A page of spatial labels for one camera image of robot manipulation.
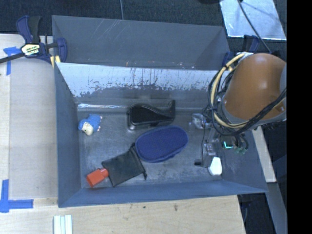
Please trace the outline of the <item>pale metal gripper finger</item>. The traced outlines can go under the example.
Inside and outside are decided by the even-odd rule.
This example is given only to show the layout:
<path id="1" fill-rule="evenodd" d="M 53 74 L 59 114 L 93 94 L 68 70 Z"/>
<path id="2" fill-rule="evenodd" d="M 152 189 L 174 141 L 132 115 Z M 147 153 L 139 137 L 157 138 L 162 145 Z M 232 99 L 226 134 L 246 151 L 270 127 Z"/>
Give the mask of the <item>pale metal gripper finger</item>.
<path id="1" fill-rule="evenodd" d="M 194 113 L 191 116 L 191 121 L 189 122 L 189 132 L 194 132 L 195 130 L 204 130 L 207 128 L 206 118 L 203 114 Z"/>
<path id="2" fill-rule="evenodd" d="M 208 168 L 213 158 L 216 156 L 216 144 L 205 141 L 203 144 L 203 167 Z"/>

